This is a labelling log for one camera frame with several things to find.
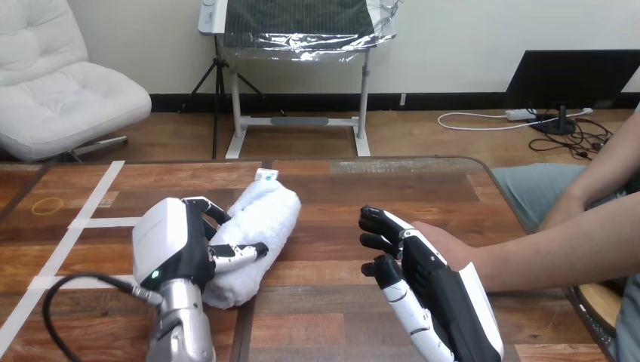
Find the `person's hand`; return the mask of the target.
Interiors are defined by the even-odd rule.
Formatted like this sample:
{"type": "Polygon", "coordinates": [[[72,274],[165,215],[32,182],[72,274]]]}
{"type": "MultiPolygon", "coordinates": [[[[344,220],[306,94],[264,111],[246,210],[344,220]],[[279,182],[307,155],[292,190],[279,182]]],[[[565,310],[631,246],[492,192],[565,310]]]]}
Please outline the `person's hand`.
{"type": "Polygon", "coordinates": [[[569,219],[584,213],[585,210],[586,206],[583,198],[574,193],[564,192],[547,213],[538,227],[538,231],[541,232],[567,222],[569,219]]]}
{"type": "Polygon", "coordinates": [[[459,271],[473,261],[475,248],[467,245],[444,229],[424,222],[413,222],[411,225],[421,232],[427,241],[440,252],[452,270],[459,271]]]}

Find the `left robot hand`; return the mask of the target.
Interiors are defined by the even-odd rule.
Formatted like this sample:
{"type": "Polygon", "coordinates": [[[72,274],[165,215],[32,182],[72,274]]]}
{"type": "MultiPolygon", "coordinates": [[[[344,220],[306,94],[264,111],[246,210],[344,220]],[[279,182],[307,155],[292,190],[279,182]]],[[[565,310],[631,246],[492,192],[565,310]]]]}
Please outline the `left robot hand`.
{"type": "Polygon", "coordinates": [[[249,265],[268,255],[262,242],[210,242],[231,217],[209,199],[166,198],[138,221],[132,231],[133,276],[143,288],[186,280],[203,290],[215,275],[249,265]]]}

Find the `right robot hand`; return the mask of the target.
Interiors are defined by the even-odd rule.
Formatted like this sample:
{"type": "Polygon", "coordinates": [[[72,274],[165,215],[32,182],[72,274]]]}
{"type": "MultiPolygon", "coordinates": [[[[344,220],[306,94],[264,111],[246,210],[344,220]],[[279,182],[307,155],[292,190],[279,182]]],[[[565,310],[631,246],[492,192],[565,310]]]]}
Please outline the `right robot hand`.
{"type": "Polygon", "coordinates": [[[459,271],[421,231],[365,205],[358,225],[365,247],[381,251],[361,272],[373,277],[426,361],[501,361],[504,344],[472,263],[459,271]]]}

